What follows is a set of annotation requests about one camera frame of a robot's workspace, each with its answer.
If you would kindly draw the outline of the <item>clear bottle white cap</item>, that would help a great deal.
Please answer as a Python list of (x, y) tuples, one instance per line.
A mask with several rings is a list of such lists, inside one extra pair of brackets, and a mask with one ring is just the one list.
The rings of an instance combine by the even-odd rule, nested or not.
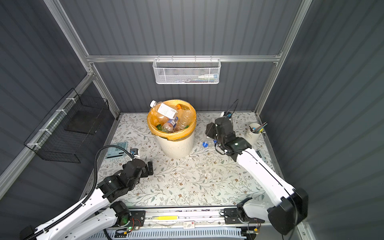
[(191, 110), (184, 110), (181, 118), (179, 119), (179, 129), (184, 130), (193, 121), (193, 112)]

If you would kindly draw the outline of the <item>yellow tool on rail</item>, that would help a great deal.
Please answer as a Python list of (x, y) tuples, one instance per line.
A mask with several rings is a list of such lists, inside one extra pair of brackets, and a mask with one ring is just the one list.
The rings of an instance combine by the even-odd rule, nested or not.
[(157, 216), (157, 217), (152, 217), (153, 220), (157, 221), (175, 221), (178, 220), (178, 216)]

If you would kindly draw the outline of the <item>white pencil cup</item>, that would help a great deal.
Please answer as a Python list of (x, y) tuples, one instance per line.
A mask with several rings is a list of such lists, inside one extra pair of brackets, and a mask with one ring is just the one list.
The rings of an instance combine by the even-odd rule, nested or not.
[(263, 124), (252, 123), (249, 125), (247, 132), (245, 133), (245, 140), (251, 145), (255, 144), (262, 134), (266, 132), (265, 127), (268, 125), (267, 122)]

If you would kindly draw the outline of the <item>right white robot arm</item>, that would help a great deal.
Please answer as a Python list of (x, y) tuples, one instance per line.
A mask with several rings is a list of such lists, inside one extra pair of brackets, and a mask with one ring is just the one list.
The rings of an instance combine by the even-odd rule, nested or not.
[(219, 154), (232, 158), (261, 185), (273, 203), (272, 207), (257, 204), (248, 197), (237, 204), (239, 221), (269, 221), (281, 234), (287, 235), (308, 216), (309, 196), (302, 188), (294, 188), (278, 176), (244, 138), (236, 136), (228, 117), (220, 117), (206, 126), (206, 135), (213, 139)]

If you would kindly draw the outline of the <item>green soda bottle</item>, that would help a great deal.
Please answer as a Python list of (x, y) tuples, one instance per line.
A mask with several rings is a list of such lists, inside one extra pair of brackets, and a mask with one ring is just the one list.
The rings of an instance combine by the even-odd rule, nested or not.
[(156, 126), (156, 128), (157, 128), (159, 131), (163, 131), (163, 127), (162, 127), (161, 124), (158, 124), (158, 125)]

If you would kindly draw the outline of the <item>teal desk calculator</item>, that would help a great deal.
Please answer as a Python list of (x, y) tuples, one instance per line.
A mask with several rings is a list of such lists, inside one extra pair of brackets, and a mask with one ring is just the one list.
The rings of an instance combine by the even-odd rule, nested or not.
[[(127, 142), (118, 142), (113, 145), (119, 146), (125, 150), (127, 150), (127, 147), (128, 147)], [(119, 148), (108, 148), (105, 159), (108, 159), (108, 160), (117, 159), (117, 158), (125, 157), (126, 155), (127, 154)]]

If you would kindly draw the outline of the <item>orange plastic bin liner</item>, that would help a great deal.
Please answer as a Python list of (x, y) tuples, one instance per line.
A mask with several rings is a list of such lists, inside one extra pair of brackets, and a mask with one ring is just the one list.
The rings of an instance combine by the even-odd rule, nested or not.
[(154, 115), (152, 108), (151, 108), (151, 110), (149, 111), (149, 114), (147, 116), (147, 122), (148, 122), (148, 126), (149, 126), (149, 129), (151, 130), (152, 134), (154, 134), (155, 136), (159, 136), (161, 138), (165, 138), (165, 139), (170, 140), (170, 141), (176, 141), (176, 140), (180, 140), (182, 138), (185, 138), (185, 137), (189, 136), (191, 133), (193, 133), (195, 130), (195, 127), (196, 127), (196, 118), (197, 118), (196, 110), (194, 109), (194, 107), (191, 104), (189, 104), (188, 102), (185, 102), (182, 100), (168, 100), (168, 101), (165, 101), (164, 103), (167, 104), (168, 106), (174, 108), (174, 109), (175, 109), (176, 105), (181, 105), (183, 111), (184, 110), (191, 110), (193, 112), (193, 121), (184, 130), (179, 129), (179, 120), (178, 120), (176, 127), (172, 133), (166, 133), (163, 131), (159, 131), (156, 128), (156, 126), (160, 123), (159, 123), (157, 117)]

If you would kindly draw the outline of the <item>pepsi label clear bottle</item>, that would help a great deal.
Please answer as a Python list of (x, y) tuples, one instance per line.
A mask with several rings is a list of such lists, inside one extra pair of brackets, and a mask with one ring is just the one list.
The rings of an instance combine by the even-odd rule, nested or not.
[(169, 119), (166, 123), (163, 124), (162, 131), (166, 133), (172, 133), (176, 127), (178, 120), (178, 117), (175, 117), (174, 119)]

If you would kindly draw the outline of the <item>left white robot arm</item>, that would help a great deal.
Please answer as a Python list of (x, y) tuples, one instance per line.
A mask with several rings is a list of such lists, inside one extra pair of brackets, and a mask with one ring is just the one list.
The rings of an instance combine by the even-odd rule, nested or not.
[(142, 178), (154, 174), (153, 162), (145, 163), (137, 154), (123, 168), (100, 183), (94, 180), (90, 192), (60, 215), (37, 227), (27, 226), (21, 240), (84, 240), (114, 225), (131, 231), (138, 223), (129, 208), (119, 200), (132, 191)]

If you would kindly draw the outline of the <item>cream ribbed waste bin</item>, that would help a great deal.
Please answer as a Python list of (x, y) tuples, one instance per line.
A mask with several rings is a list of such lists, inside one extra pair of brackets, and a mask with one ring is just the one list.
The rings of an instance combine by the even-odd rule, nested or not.
[(170, 141), (159, 136), (156, 136), (156, 139), (163, 153), (167, 157), (172, 159), (181, 159), (192, 152), (195, 141), (195, 132), (176, 141)]

